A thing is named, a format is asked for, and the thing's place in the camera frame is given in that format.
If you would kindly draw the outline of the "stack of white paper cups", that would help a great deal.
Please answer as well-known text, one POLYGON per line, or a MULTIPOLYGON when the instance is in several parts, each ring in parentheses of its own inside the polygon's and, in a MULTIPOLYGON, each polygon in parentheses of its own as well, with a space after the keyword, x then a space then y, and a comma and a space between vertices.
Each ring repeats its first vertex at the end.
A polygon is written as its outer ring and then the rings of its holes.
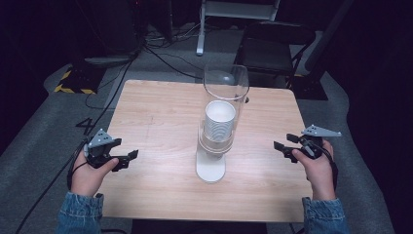
POLYGON ((213 141, 228 139, 235 128, 235 107, 224 100, 213 100, 206 106, 204 132, 213 141))

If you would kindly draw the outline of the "person's left hand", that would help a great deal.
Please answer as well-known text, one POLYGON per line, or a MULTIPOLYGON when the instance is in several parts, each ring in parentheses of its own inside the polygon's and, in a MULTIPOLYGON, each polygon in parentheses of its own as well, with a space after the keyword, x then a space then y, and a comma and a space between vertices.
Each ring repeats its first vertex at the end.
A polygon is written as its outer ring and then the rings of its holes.
POLYGON ((72 175, 70 191, 72 193, 93 197, 101 186, 105 176, 119 163, 117 158, 111 159, 98 169, 88 164, 84 152, 81 151, 74 163, 75 172, 72 175))

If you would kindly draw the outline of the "grey pole stand black base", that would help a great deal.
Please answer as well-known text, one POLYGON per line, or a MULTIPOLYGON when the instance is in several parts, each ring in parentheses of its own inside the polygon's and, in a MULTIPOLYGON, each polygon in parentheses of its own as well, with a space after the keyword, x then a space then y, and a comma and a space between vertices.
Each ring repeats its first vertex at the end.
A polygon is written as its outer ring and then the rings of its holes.
POLYGON ((302 78, 293 80, 292 91, 297 99, 328 100, 320 79, 330 62, 329 55, 334 35, 353 3, 354 0, 343 1, 305 63, 305 68, 309 70, 309 73, 302 78))

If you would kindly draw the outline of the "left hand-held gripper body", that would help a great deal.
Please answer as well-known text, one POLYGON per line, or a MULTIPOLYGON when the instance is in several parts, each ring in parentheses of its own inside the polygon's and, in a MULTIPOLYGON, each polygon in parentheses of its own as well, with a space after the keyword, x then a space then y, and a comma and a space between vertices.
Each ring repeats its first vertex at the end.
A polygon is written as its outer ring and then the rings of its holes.
POLYGON ((111 159, 109 155, 110 145, 115 140, 103 129, 97 133, 84 145, 84 154, 89 165, 98 169, 111 159))

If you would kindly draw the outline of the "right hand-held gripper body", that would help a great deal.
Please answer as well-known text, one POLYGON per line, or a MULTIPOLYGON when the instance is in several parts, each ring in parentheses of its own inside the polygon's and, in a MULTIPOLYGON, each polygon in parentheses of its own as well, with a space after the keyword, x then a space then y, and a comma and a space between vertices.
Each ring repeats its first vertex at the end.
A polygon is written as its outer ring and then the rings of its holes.
POLYGON ((302 131, 302 136, 299 137, 299 143, 309 158, 317 159, 322 154, 323 139, 325 137, 340 137, 341 135, 341 132, 334 132, 311 125, 302 131))

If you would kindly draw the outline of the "black yellow striped floor plate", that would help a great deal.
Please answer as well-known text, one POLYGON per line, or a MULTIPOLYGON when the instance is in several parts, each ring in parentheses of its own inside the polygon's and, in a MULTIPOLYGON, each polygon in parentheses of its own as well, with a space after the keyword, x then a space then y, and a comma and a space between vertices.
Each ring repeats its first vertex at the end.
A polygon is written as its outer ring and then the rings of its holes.
POLYGON ((78 69, 69 66, 55 87, 55 92, 94 95, 105 72, 105 68, 78 69))

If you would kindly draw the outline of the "clear tube cup dispenser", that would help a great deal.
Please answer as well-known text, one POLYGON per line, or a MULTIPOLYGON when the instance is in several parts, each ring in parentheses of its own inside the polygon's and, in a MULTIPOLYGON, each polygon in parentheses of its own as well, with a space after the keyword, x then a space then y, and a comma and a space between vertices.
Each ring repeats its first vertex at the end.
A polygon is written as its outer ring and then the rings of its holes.
POLYGON ((226 173, 225 155, 231 150, 238 123, 249 91, 247 69, 238 64, 209 64, 204 69, 204 97, 198 145, 196 151, 196 173, 206 183, 215 183, 226 173), (204 132, 206 106, 213 100, 224 100, 236 109, 235 128, 224 141, 213 141, 204 132))

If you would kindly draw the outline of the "person's right hand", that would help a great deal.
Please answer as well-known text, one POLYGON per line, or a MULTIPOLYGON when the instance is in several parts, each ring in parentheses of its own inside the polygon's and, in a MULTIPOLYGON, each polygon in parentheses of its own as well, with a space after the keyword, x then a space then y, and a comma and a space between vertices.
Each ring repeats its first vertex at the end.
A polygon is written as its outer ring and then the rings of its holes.
POLYGON ((313 199, 318 201, 335 200, 333 172, 327 156, 322 154, 318 159, 313 160, 297 149, 294 149, 292 154, 305 168, 307 179, 312 186, 313 199))

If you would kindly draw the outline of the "black folding chair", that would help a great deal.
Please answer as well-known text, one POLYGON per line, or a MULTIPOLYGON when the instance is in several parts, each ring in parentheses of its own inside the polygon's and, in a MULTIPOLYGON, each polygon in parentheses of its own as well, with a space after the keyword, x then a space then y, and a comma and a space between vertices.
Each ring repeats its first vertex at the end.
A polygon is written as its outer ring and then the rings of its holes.
POLYGON ((316 32, 304 24, 258 21, 244 30, 234 64, 250 72, 282 76, 291 88, 300 60, 315 39, 316 32))

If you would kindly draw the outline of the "white desk frame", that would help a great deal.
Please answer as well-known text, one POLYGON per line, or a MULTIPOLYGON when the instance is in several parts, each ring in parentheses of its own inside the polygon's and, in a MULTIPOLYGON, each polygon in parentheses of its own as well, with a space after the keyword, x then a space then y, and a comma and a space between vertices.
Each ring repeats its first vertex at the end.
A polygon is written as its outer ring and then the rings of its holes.
POLYGON ((239 3, 229 0, 202 0, 200 8, 200 30, 196 55, 204 54, 207 17, 235 18, 247 20, 274 20, 281 0, 271 0, 270 4, 239 3))

